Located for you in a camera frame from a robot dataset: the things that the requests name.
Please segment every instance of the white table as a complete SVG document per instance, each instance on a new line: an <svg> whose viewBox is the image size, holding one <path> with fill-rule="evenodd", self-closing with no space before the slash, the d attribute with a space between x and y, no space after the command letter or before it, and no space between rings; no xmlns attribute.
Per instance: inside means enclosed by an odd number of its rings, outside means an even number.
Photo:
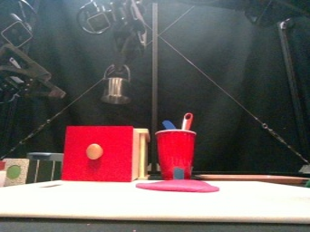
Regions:
<svg viewBox="0 0 310 232"><path fill-rule="evenodd" d="M310 188L209 181L221 188L218 192L184 193L144 190L136 188L138 182L150 181L52 181L0 188L0 217L13 221L24 218L23 222L29 218L52 218L58 222L82 219L187 225L293 224L299 228L310 225Z"/></svg>

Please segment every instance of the green object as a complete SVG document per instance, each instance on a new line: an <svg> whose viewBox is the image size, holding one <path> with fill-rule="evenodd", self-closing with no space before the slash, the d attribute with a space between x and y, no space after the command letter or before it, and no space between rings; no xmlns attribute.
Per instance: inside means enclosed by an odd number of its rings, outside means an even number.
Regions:
<svg viewBox="0 0 310 232"><path fill-rule="evenodd" d="M7 169L7 177L11 179L16 179L20 176L20 173L21 173L21 168L19 165L12 165Z"/></svg>
<svg viewBox="0 0 310 232"><path fill-rule="evenodd" d="M310 179L306 181L305 187L306 187L306 188L310 188Z"/></svg>

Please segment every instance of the red wooden box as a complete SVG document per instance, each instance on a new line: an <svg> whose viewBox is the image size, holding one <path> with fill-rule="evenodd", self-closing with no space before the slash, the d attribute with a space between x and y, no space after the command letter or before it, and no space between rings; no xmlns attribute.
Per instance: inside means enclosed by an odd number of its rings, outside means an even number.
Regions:
<svg viewBox="0 0 310 232"><path fill-rule="evenodd" d="M96 144L102 156L90 159ZM63 180L130 182L138 177L139 134L132 126L70 126L66 132Z"/></svg>

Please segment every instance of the red box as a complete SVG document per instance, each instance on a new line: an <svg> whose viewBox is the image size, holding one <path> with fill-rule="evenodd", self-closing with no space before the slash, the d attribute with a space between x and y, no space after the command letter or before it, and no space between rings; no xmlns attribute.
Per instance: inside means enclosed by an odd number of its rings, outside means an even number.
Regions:
<svg viewBox="0 0 310 232"><path fill-rule="evenodd" d="M96 144L98 159L86 151ZM132 126L70 126L66 132L63 180L130 182L138 177L139 134Z"/></svg>

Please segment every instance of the red cup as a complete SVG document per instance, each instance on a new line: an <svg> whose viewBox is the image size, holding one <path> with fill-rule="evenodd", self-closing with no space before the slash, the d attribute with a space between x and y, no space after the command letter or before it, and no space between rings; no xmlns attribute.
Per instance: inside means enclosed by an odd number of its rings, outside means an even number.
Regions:
<svg viewBox="0 0 310 232"><path fill-rule="evenodd" d="M174 179L178 169L184 173L184 179L190 179L196 133L191 130L160 130L155 135L162 178Z"/></svg>

